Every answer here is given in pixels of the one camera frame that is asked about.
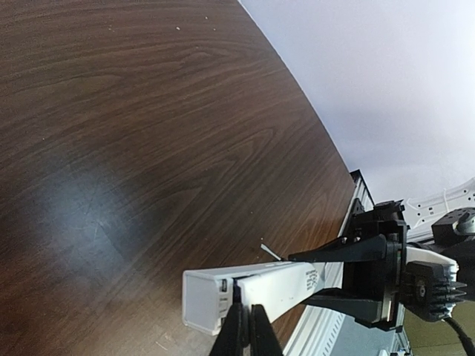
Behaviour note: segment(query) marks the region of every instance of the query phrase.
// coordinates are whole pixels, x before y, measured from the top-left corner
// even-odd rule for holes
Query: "black bracket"
[[[343,262],[341,289],[323,289],[303,304],[353,316],[366,327],[399,327],[399,286],[406,263],[407,225],[401,202],[364,212],[355,200],[344,236],[311,251],[289,256],[295,262]]]

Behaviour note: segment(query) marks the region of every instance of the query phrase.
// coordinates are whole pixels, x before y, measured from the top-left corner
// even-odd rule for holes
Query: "small debris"
[[[155,341],[155,343],[160,346],[162,349],[164,349],[165,351],[168,351],[168,349],[166,347],[164,347],[164,345],[162,345],[161,343],[159,343],[158,341]]]

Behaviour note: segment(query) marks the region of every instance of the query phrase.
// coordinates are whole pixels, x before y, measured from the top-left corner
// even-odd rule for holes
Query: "wooden table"
[[[206,355],[183,270],[336,237],[353,183],[236,1],[7,0],[0,23],[0,355]]]

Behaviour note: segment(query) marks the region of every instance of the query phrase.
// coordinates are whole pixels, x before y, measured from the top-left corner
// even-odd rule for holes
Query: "label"
[[[318,284],[318,272],[314,269],[312,271],[305,272],[305,278],[307,281],[307,291],[315,289]]]

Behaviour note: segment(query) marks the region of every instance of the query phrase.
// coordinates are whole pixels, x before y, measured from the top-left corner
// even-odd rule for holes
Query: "white plastic part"
[[[293,263],[286,268],[239,279],[242,304],[251,309],[261,304],[273,322],[285,312],[324,287],[324,263]]]
[[[431,262],[431,263],[440,263],[442,265],[450,266],[449,271],[451,272],[451,280],[456,281],[457,272],[459,271],[459,265],[455,260],[437,254],[434,251],[423,250],[421,248],[408,246],[406,248],[406,263],[412,261],[421,261],[421,262]],[[449,310],[452,313],[455,304],[453,304]]]
[[[210,335],[233,301],[233,285],[241,287],[246,307],[262,304],[272,322],[323,288],[323,263],[275,262],[183,272],[183,323]]]
[[[431,226],[438,219],[458,208],[475,207],[475,178],[429,197],[405,199],[402,205],[405,207],[404,220],[410,226],[407,240],[430,239]]]

